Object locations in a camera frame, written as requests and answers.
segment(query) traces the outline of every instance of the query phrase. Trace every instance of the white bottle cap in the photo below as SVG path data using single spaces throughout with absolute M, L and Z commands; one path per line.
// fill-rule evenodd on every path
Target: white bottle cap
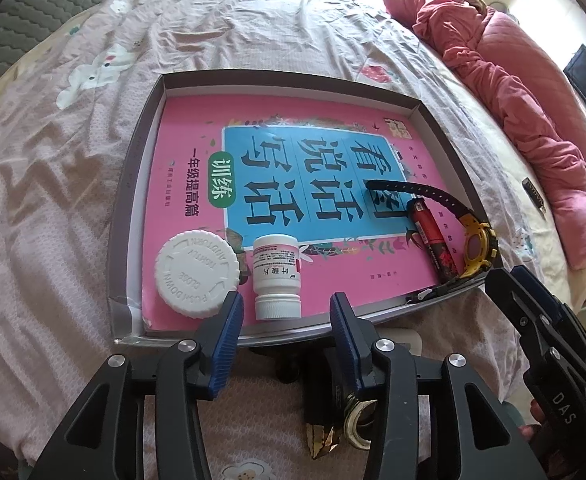
M 155 260 L 157 292 L 176 312 L 217 314 L 226 293 L 237 290 L 240 265 L 230 245 L 208 231 L 186 231 L 161 248 Z
M 255 314 L 260 321 L 299 319 L 302 301 L 297 294 L 263 294 L 255 298 Z

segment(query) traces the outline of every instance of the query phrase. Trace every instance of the pink blanket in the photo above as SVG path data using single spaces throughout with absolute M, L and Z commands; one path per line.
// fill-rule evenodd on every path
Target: pink blanket
M 464 0 L 384 3 L 391 16 L 440 53 L 502 124 L 544 189 L 569 265 L 586 267 L 586 163 L 575 144 L 560 138 L 522 81 L 477 52 L 495 11 L 489 8 L 483 18 Z

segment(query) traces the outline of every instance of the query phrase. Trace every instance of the pill bottle label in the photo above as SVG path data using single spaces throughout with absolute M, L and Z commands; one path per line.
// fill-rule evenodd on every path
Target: pill bottle label
M 290 245 L 264 245 L 253 251 L 253 275 L 255 278 L 277 276 L 299 279 L 299 250 Z

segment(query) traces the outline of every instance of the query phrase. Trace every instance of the silver screw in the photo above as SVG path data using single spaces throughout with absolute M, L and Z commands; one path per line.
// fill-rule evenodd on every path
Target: silver screw
M 454 367 L 461 368 L 466 364 L 466 357 L 461 354 L 451 354 L 448 356 L 448 362 Z
M 192 352 L 197 346 L 198 344 L 192 339 L 184 339 L 177 344 L 177 348 L 180 352 Z
M 108 358 L 108 366 L 112 368 L 118 368 L 124 364 L 126 358 L 122 354 L 115 354 Z
M 390 339 L 378 339 L 375 342 L 375 348 L 382 352 L 390 352 L 395 348 L 395 343 Z

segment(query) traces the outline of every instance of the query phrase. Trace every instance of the bed sheet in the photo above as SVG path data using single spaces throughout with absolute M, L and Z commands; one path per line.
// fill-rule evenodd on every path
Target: bed sheet
M 110 352 L 110 208 L 159 73 L 307 72 L 419 98 L 457 147 L 505 263 L 527 265 L 580 304 L 585 287 L 567 269 L 552 218 L 521 190 L 530 168 L 443 63 L 381 9 L 381 0 L 105 0 L 14 67 L 0 91 L 0 439 L 18 457 L 36 460 Z M 500 399 L 521 382 L 515 331 L 481 289 L 395 325 L 416 329 L 426 356 L 466 354 Z M 221 398 L 201 405 L 214 478 L 248 459 L 279 479 L 360 478 L 365 454 L 348 447 L 308 459 L 300 389 L 279 384 L 264 359 L 241 351 Z M 150 424 L 149 473 L 152 432 Z

